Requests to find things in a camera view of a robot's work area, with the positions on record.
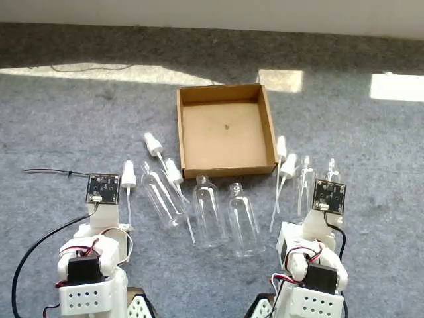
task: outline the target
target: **open cardboard box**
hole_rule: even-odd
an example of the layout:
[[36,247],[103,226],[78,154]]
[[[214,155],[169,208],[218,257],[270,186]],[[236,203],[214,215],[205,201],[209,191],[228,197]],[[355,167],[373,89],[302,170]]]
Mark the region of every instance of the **open cardboard box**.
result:
[[271,173],[278,161],[265,87],[183,87],[177,92],[185,178]]

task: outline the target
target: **white spray nozzle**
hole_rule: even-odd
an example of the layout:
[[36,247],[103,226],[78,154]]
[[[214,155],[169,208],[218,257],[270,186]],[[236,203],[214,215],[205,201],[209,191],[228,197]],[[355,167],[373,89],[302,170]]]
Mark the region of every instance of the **white spray nozzle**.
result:
[[175,185],[182,183],[184,179],[183,179],[183,176],[181,175],[180,170],[175,165],[175,162],[172,159],[166,159],[165,165],[168,171],[169,181],[173,182]]
[[296,171],[296,154],[289,154],[286,161],[281,165],[280,173],[285,174],[287,179],[292,179]]
[[151,133],[146,132],[143,139],[151,156],[156,157],[164,151],[164,147],[162,147],[160,142]]
[[124,172],[122,173],[121,186],[125,188],[135,187],[136,178],[134,173],[134,162],[127,160],[124,162]]
[[303,165],[308,166],[310,164],[311,164],[311,158],[309,156],[305,156],[305,158],[303,159]]
[[279,136],[277,139],[277,155],[281,161],[286,161],[287,148],[285,136]]

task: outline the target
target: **empty bottle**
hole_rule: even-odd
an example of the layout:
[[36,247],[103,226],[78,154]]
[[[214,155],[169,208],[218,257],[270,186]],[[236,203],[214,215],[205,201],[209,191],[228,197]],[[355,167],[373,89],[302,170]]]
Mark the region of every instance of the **empty bottle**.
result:
[[340,172],[335,170],[336,162],[334,158],[330,159],[329,169],[325,173],[325,179],[332,182],[341,182]]
[[186,220],[186,212],[177,193],[169,188],[168,182],[163,182],[156,172],[150,170],[147,162],[144,162],[143,170],[142,185],[165,228],[183,223]]
[[244,195],[240,183],[230,185],[230,225],[233,232],[235,254],[253,256],[265,250],[250,200]]
[[301,223],[311,209],[315,171],[311,167],[311,159],[304,156],[299,176],[296,178],[296,207],[295,216],[290,220],[292,223]]
[[214,247],[228,241],[225,218],[218,204],[218,189],[205,175],[196,177],[193,204],[202,246]]

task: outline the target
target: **red wire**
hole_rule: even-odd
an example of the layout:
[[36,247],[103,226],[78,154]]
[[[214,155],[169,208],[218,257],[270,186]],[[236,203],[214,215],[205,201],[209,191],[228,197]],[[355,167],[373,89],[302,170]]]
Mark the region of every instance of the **red wire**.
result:
[[287,256],[286,256],[286,259],[284,260],[284,268],[285,268],[287,271],[289,271],[289,270],[287,269],[287,263],[288,263],[288,260],[289,260],[289,255],[290,255],[290,253],[291,253],[291,252],[293,252],[294,250],[302,250],[302,249],[304,249],[304,250],[310,250],[310,251],[314,252],[314,253],[315,253],[315,255],[314,255],[313,257],[315,257],[315,256],[316,256],[316,254],[317,254],[317,252],[315,252],[312,248],[309,248],[309,247],[304,247],[304,246],[293,247],[291,250],[289,250],[289,251],[288,251]]
[[85,252],[85,255],[86,255],[86,256],[87,256],[87,255],[90,255],[90,254],[91,254],[91,252],[93,252],[93,251],[94,251],[93,247],[94,247],[94,245],[95,245],[97,242],[99,242],[99,238],[95,239],[95,240],[94,240],[94,242],[93,242],[93,244],[92,244],[92,245],[91,245],[91,247],[89,248],[89,250],[88,250],[87,252]]

